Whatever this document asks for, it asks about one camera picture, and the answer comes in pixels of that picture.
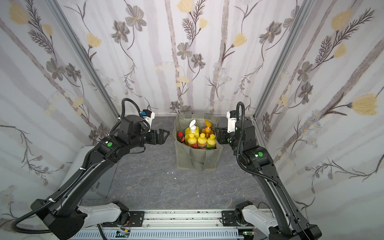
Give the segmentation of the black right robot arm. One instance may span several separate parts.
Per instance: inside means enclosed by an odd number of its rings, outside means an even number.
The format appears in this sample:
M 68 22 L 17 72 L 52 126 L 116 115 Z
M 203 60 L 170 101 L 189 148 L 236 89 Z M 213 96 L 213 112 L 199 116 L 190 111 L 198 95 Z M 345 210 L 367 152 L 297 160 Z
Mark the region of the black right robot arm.
M 246 117 L 245 105 L 238 102 L 229 111 L 228 126 L 217 128 L 219 144 L 228 144 L 239 167 L 253 176 L 261 186 L 274 216 L 270 217 L 250 202 L 236 208 L 239 224 L 251 224 L 269 240 L 317 240 L 320 228 L 311 224 L 296 207 L 286 190 L 268 151 L 258 145 L 255 126 Z

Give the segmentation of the large orange pump soap bottle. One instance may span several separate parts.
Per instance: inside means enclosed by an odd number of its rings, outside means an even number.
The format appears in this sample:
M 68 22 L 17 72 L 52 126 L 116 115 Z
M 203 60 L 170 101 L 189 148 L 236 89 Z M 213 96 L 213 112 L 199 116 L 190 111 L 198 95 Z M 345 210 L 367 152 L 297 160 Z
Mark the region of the large orange pump soap bottle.
M 205 137 L 208 139 L 211 135 L 214 135 L 215 132 L 212 129 L 212 123 L 210 121 L 205 120 L 205 125 L 206 126 L 201 130 L 201 134 L 204 134 Z

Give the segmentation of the green bottle red cap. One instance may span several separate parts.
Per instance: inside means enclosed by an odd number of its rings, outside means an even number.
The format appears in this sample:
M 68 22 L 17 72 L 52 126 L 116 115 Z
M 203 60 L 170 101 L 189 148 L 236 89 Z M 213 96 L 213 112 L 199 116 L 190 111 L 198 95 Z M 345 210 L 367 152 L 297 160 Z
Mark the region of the green bottle red cap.
M 177 140 L 178 142 L 180 142 L 181 144 L 184 144 L 185 145 L 185 135 L 183 132 L 179 131 L 177 133 Z

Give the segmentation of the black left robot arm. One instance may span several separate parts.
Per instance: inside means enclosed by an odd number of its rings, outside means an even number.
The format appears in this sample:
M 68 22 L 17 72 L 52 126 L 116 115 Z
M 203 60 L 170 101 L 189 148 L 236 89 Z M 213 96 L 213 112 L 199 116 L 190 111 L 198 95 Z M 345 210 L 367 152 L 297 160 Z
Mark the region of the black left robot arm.
M 126 116 L 125 103 L 138 105 L 131 99 L 122 100 L 122 113 L 109 134 L 87 152 L 79 169 L 52 195 L 37 199 L 31 212 L 13 221 L 14 232 L 40 235 L 54 234 L 60 240 L 68 240 L 81 229 L 103 223 L 123 226 L 132 219 L 129 208 L 119 201 L 90 210 L 79 207 L 80 200 L 102 175 L 122 157 L 146 144 L 162 145 L 170 132 L 151 128 L 155 114 L 150 110 L 137 110 L 137 115 Z

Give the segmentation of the large yellow pump soap bottle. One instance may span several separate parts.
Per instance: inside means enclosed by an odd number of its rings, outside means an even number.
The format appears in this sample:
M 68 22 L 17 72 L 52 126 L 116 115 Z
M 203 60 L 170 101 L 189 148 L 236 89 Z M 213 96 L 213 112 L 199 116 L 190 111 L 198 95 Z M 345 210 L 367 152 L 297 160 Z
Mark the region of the large yellow pump soap bottle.
M 196 120 L 192 120 L 189 124 L 189 127 L 185 130 L 185 141 L 187 142 L 190 134 L 194 134 L 196 138 L 200 136 L 200 129 L 196 125 Z

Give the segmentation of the green fabric shopping bag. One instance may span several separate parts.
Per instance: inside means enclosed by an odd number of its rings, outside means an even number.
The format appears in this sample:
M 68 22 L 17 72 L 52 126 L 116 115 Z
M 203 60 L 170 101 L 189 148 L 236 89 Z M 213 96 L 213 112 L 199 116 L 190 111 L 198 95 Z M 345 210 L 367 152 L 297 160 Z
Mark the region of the green fabric shopping bag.
M 174 122 L 173 136 L 177 138 L 178 132 L 184 132 L 191 121 L 196 121 L 196 126 L 205 126 L 205 120 L 213 124 L 213 128 L 219 126 L 220 118 L 211 114 L 178 114 Z M 187 144 L 175 140 L 177 166 L 181 170 L 215 171 L 223 151 L 223 146 L 217 144 L 213 150 L 194 149 Z

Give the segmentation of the orange bottle yellow cap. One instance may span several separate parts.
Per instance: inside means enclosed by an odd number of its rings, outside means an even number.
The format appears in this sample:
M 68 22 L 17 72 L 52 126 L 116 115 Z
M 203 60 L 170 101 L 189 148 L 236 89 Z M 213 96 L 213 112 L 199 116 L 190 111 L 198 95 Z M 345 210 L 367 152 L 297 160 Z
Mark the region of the orange bottle yellow cap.
M 207 147 L 206 134 L 204 133 L 200 134 L 200 136 L 197 138 L 197 146 L 198 146 L 198 149 L 206 149 Z
M 195 134 L 191 133 L 188 135 L 187 144 L 190 147 L 197 144 L 197 138 L 196 138 Z
M 207 138 L 207 145 L 211 145 L 212 146 L 211 150 L 216 149 L 216 147 L 217 147 L 217 140 L 216 140 L 216 136 L 214 134 L 211 134 Z

